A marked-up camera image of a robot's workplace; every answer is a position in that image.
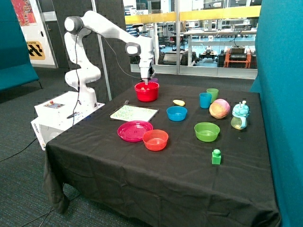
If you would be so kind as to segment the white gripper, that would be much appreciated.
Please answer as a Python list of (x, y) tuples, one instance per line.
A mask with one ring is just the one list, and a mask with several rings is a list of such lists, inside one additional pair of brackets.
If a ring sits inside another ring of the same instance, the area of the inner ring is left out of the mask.
[(140, 59), (139, 62), (141, 79), (144, 79), (145, 85), (148, 85), (148, 79), (153, 78), (155, 71), (153, 69), (153, 59)]

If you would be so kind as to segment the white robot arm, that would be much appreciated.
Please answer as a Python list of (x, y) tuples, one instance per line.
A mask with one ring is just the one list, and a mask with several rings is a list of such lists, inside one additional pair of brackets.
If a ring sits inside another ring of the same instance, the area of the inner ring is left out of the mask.
[(68, 56), (71, 62), (80, 67), (65, 75), (67, 84), (78, 92), (77, 108), (96, 110), (98, 107), (95, 90), (88, 87), (87, 83), (100, 79), (101, 71), (87, 58), (82, 42), (83, 37), (91, 32), (104, 38), (115, 38), (125, 42), (127, 55), (140, 57), (140, 74), (145, 84), (155, 75), (152, 68), (154, 62), (152, 38), (143, 35), (134, 37), (94, 11), (87, 11), (82, 17), (67, 17), (64, 27), (67, 31), (64, 41)]

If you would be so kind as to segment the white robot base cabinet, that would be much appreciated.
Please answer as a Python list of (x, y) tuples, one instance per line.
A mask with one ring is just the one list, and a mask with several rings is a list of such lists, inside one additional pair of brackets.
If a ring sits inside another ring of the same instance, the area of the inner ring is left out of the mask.
[(37, 118), (31, 125), (42, 150), (49, 141), (104, 106), (97, 103), (89, 108), (79, 103), (78, 99), (77, 92), (68, 91), (35, 106)]

